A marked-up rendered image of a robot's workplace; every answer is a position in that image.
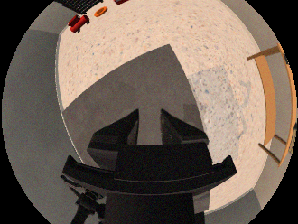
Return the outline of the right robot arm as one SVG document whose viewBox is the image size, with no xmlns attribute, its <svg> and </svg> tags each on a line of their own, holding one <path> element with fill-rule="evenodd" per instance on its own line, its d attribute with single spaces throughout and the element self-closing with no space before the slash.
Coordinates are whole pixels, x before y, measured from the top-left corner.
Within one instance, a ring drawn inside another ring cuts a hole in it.
<svg viewBox="0 0 298 224">
<path fill-rule="evenodd" d="M 105 206 L 106 206 L 106 204 L 99 204 L 96 207 L 96 212 L 98 214 L 98 219 L 101 220 L 101 222 L 99 222 L 99 224 L 104 224 Z"/>
</svg>

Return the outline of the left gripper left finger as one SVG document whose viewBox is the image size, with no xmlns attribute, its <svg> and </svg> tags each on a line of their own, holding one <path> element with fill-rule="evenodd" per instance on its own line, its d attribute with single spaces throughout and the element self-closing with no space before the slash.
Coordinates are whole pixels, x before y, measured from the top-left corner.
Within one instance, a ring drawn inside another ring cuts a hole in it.
<svg viewBox="0 0 298 224">
<path fill-rule="evenodd" d="M 137 145 L 138 127 L 139 110 L 136 109 L 128 116 L 123 117 L 95 132 L 91 140 L 116 142 L 118 144 L 126 145 Z"/>
</svg>

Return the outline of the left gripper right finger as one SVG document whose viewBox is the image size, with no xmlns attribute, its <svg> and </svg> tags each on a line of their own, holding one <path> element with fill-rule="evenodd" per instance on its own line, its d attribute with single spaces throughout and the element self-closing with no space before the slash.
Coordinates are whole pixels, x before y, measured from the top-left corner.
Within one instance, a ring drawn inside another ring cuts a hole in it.
<svg viewBox="0 0 298 224">
<path fill-rule="evenodd" d="M 204 142 L 208 145 L 210 142 L 205 132 L 189 125 L 177 117 L 172 116 L 162 108 L 160 120 L 163 145 L 198 142 Z"/>
</svg>

